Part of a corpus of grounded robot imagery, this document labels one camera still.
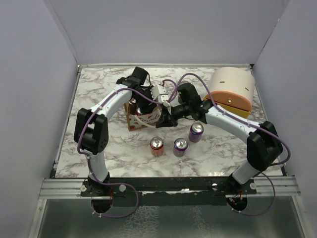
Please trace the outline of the silver blue slim can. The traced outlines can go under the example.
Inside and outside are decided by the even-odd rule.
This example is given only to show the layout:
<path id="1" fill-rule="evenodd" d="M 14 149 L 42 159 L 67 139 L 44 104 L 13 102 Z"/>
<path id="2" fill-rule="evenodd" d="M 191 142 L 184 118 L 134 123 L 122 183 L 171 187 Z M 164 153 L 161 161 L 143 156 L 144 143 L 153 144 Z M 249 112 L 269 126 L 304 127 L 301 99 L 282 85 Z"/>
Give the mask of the silver blue slim can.
<path id="1" fill-rule="evenodd" d="M 136 103 L 136 100 L 132 98 L 132 99 L 129 100 L 129 103 L 135 104 L 135 103 Z"/>

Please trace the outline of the watermelon canvas tote bag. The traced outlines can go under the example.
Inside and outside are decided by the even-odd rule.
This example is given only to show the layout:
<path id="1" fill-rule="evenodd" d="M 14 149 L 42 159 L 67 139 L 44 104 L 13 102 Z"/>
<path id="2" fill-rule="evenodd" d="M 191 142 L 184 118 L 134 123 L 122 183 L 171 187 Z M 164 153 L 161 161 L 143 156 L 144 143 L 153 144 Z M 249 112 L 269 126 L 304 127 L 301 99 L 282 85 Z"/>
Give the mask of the watermelon canvas tote bag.
<path id="1" fill-rule="evenodd" d="M 142 116 L 136 116 L 135 110 L 137 104 L 131 104 L 129 102 L 124 104 L 127 126 L 129 131 L 140 130 L 143 128 L 155 128 L 156 123 L 161 115 L 160 107 L 155 107 L 149 114 L 143 114 Z"/>

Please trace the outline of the red cola can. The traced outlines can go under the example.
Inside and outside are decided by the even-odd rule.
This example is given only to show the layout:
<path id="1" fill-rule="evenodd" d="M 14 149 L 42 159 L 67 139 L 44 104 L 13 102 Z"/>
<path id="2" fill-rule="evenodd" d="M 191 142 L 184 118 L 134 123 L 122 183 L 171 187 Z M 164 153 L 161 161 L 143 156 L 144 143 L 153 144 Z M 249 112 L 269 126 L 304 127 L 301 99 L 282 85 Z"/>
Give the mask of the red cola can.
<path id="1" fill-rule="evenodd" d="M 156 136 L 150 140 L 150 150 L 153 156 L 161 156 L 164 151 L 163 139 Z"/>
<path id="2" fill-rule="evenodd" d="M 143 115 L 143 113 L 141 112 L 141 109 L 139 107 L 136 108 L 135 115 L 136 116 L 142 116 Z"/>

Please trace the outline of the red cola can front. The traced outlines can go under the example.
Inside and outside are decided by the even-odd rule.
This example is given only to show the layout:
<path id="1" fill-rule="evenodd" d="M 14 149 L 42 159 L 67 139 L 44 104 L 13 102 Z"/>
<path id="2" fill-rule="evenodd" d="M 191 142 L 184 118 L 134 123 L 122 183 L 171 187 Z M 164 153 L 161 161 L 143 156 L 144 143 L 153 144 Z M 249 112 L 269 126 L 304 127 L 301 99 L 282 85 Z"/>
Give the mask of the red cola can front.
<path id="1" fill-rule="evenodd" d="M 143 113 L 141 112 L 141 109 L 139 107 L 136 108 L 135 115 L 136 116 L 142 116 L 143 115 Z"/>

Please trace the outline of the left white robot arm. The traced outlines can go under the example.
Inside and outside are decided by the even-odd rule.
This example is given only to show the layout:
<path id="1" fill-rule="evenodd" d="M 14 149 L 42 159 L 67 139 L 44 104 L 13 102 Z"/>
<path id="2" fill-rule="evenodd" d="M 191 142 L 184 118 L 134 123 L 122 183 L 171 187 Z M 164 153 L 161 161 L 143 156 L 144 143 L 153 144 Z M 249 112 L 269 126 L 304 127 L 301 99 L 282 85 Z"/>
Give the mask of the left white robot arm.
<path id="1" fill-rule="evenodd" d="M 162 85 L 144 86 L 149 73 L 136 67 L 128 77 L 117 80 L 114 89 L 90 109 L 81 108 L 77 113 L 74 141 L 77 151 L 85 155 L 88 177 L 94 180 L 92 190 L 97 195 L 109 191 L 104 149 L 108 144 L 108 121 L 125 103 L 134 99 L 141 113 L 151 113 L 158 105 L 168 100 L 168 90 Z"/>

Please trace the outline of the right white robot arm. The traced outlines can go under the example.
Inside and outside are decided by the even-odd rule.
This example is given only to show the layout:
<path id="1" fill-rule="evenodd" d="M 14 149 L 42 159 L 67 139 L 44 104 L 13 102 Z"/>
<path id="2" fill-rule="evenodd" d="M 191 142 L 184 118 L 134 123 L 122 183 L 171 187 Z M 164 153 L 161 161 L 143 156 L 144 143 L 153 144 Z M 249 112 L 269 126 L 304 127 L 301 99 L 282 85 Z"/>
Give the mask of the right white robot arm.
<path id="1" fill-rule="evenodd" d="M 180 85 L 177 92 L 182 103 L 171 108 L 162 106 L 157 128 L 176 127 L 179 119 L 191 116 L 204 124 L 214 125 L 229 132 L 247 145 L 246 161 L 230 175 L 227 182 L 231 193 L 238 194 L 243 191 L 250 178 L 265 171 L 283 152 L 271 122 L 256 123 L 225 111 L 220 106 L 216 107 L 211 100 L 202 100 L 191 83 Z"/>

